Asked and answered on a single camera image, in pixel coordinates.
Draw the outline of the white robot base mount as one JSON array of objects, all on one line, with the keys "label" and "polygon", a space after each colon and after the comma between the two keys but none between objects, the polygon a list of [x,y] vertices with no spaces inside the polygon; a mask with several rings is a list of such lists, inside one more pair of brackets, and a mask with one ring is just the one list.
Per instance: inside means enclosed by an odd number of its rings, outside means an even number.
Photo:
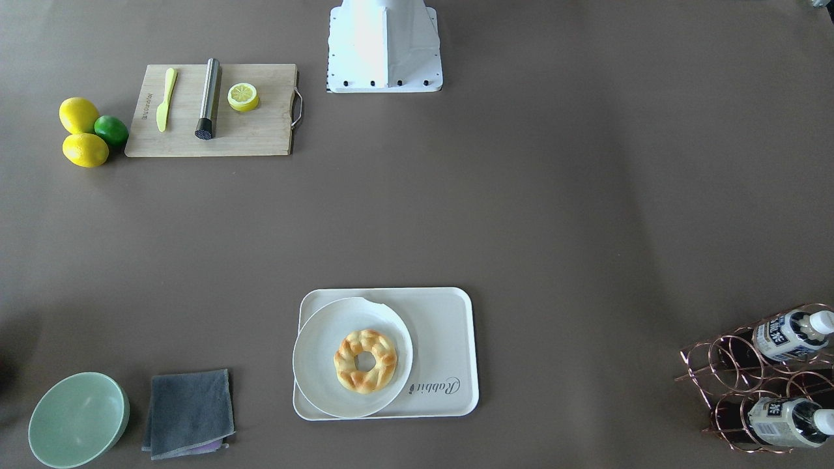
[{"label": "white robot base mount", "polygon": [[330,10],[328,92],[437,92],[443,85],[437,13],[425,2],[343,1]]}]

